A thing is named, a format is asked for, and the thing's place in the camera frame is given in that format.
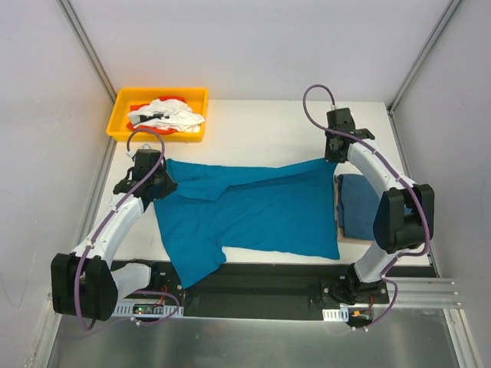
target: white table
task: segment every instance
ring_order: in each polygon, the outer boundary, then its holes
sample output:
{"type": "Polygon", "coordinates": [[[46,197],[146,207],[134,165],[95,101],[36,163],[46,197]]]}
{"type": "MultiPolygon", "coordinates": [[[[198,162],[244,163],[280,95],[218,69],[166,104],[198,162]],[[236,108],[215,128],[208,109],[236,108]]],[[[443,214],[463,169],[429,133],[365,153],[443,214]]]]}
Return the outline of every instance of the white table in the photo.
{"type": "MultiPolygon", "coordinates": [[[[368,128],[386,157],[402,167],[390,121],[383,103],[338,103],[350,107],[357,127],[368,128]]],[[[327,126],[327,102],[308,104],[311,115],[327,126]]],[[[284,166],[324,156],[324,132],[305,117],[301,101],[211,100],[206,116],[206,132],[201,143],[167,143],[166,158],[190,163],[225,166],[284,166]]],[[[143,143],[132,143],[136,149],[143,143]]],[[[151,146],[160,148],[159,143],[151,146]]],[[[132,161],[126,143],[118,143],[107,177],[97,219],[106,209],[113,187],[125,176],[132,161]]],[[[340,164],[336,173],[359,173],[350,163],[340,164]]],[[[227,262],[273,264],[350,264],[367,250],[366,245],[339,243],[338,261],[293,255],[278,251],[253,251],[224,247],[227,262]]],[[[163,248],[153,205],[134,224],[115,259],[142,258],[169,261],[163,248]]],[[[428,265],[427,257],[402,258],[399,265],[428,265]]]]}

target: white panel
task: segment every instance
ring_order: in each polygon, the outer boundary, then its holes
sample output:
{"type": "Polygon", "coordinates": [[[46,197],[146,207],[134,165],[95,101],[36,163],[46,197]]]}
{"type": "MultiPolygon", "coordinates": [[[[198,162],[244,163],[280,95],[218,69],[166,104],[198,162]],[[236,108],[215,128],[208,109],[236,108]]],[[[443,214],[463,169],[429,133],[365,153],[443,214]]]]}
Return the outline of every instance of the white panel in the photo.
{"type": "Polygon", "coordinates": [[[415,179],[435,189],[435,246],[491,366],[491,2],[465,2],[396,111],[415,179]]]}
{"type": "Polygon", "coordinates": [[[72,0],[114,86],[389,102],[448,0],[72,0]]]}
{"type": "Polygon", "coordinates": [[[10,368],[36,333],[51,259],[75,246],[111,105],[55,1],[2,1],[0,50],[0,366],[10,368]]]}

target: yellow tray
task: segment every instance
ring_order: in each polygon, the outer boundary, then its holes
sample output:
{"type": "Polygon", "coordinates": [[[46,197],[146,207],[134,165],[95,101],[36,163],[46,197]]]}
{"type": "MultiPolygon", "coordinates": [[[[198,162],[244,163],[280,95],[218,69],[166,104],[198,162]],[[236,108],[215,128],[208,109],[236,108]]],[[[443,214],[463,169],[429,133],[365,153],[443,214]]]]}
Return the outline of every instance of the yellow tray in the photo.
{"type": "MultiPolygon", "coordinates": [[[[126,142],[132,133],[126,127],[130,121],[127,116],[130,112],[130,106],[148,104],[150,101],[164,96],[182,97],[191,106],[194,113],[200,113],[206,118],[206,108],[208,106],[208,90],[206,88],[121,88],[117,94],[106,133],[118,142],[126,142]]],[[[205,123],[206,121],[201,123],[201,129],[198,133],[175,132],[164,135],[162,138],[167,142],[199,142],[205,133],[205,123]]],[[[134,142],[147,142],[156,141],[157,138],[152,134],[138,133],[132,140],[134,142]]]]}

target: metal floor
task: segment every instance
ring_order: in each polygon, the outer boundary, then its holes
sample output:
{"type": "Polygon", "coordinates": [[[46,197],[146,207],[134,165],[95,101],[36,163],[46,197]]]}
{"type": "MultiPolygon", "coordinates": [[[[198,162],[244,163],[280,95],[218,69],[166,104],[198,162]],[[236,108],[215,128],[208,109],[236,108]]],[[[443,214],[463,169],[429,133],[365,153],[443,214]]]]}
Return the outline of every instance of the metal floor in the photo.
{"type": "Polygon", "coordinates": [[[439,309],[394,309],[367,333],[317,321],[175,318],[152,327],[122,322],[73,338],[80,335],[77,319],[63,316],[48,367],[459,366],[439,309]]]}

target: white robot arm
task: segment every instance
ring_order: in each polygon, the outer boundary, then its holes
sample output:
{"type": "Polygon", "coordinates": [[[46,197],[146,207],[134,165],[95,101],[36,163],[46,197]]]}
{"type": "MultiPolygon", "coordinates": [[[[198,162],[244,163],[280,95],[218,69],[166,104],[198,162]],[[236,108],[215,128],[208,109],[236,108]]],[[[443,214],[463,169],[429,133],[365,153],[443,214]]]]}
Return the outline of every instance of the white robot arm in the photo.
{"type": "Polygon", "coordinates": [[[162,158],[158,150],[139,149],[133,158],[134,166],[114,187],[114,196],[102,220],[72,253],[54,257],[51,287],[56,312],[76,315],[77,305],[83,317],[107,320],[119,299],[149,286],[153,273],[149,265],[153,262],[132,261],[112,272],[110,267],[124,237],[148,205],[177,187],[166,172],[165,159],[159,162],[162,158]],[[83,274],[78,280],[79,296],[75,296],[81,260],[83,274]]]}
{"type": "Polygon", "coordinates": [[[327,137],[326,160],[355,165],[380,199],[374,221],[375,240],[350,266],[344,280],[329,288],[329,295],[336,301],[355,304],[384,288],[384,274],[401,255],[431,239],[434,192],[429,185],[418,185],[395,169],[379,152],[374,136],[366,129],[356,129],[348,108],[327,115],[328,128],[322,128],[327,137]]]}

